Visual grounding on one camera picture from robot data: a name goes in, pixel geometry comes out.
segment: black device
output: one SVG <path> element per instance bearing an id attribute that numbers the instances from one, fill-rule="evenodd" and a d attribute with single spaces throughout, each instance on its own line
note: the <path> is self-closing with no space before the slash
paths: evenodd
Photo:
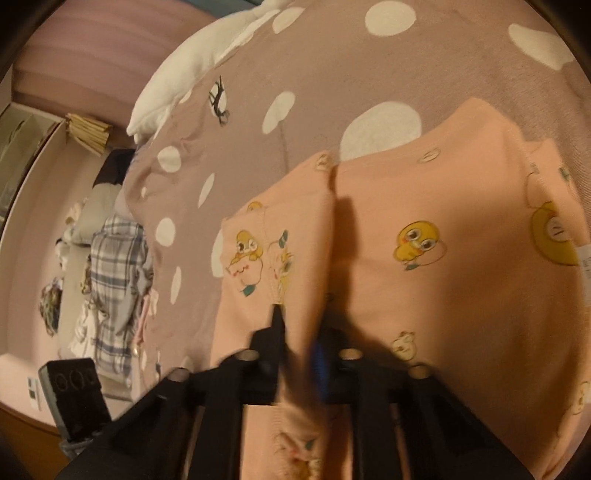
<path id="1" fill-rule="evenodd" d="M 56 360 L 39 370 L 49 410 L 64 440 L 80 442 L 111 422 L 90 358 Z"/>
<path id="2" fill-rule="evenodd" d="M 275 400 L 284 351 L 284 322 L 275 306 L 271 326 L 256 331 L 248 349 L 205 372 L 173 370 L 105 426 L 56 480 L 175 480 L 186 459 L 189 480 L 238 480 L 243 406 Z M 533 479 L 429 367 L 385 367 L 328 327 L 315 352 L 323 400 L 350 407 L 353 480 L 402 480 L 396 421 L 413 480 Z"/>

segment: clothing label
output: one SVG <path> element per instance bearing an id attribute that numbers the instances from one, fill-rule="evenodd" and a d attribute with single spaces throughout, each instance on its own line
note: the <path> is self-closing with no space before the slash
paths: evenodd
<path id="1" fill-rule="evenodd" d="M 585 305 L 591 306 L 591 244 L 577 247 L 577 256 L 581 267 L 581 281 L 583 283 L 583 295 Z"/>

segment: polka dot bedsheet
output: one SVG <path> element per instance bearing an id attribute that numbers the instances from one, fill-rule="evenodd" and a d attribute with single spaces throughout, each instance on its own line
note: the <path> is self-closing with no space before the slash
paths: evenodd
<path id="1" fill-rule="evenodd" d="M 525 1 L 296 0 L 187 92 L 124 189 L 154 259 L 147 387 L 209 366 L 220 223 L 321 150 L 349 161 L 406 144 L 479 98 L 527 141 L 555 140 L 591 220 L 591 86 Z"/>

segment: pink baby clothing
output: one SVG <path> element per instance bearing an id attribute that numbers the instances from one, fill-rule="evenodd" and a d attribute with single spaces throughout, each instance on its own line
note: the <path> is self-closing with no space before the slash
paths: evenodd
<path id="1" fill-rule="evenodd" d="M 583 210 L 554 143 L 524 141 L 487 103 L 393 150 L 338 166 L 318 153 L 222 234 L 212 365 L 273 304 L 287 332 L 276 405 L 246 409 L 243 479 L 350 478 L 346 413 L 309 375 L 325 308 L 368 355 L 431 365 L 537 479 L 589 428 Z"/>

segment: plaid clothing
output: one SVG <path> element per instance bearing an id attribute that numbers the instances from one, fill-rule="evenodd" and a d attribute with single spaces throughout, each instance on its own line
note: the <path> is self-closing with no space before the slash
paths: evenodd
<path id="1" fill-rule="evenodd" d="M 148 248 L 144 230 L 116 214 L 107 218 L 90 249 L 91 296 L 104 320 L 96 330 L 97 367 L 107 374 L 127 378 L 131 372 L 134 315 L 144 292 L 138 292 L 139 269 Z"/>

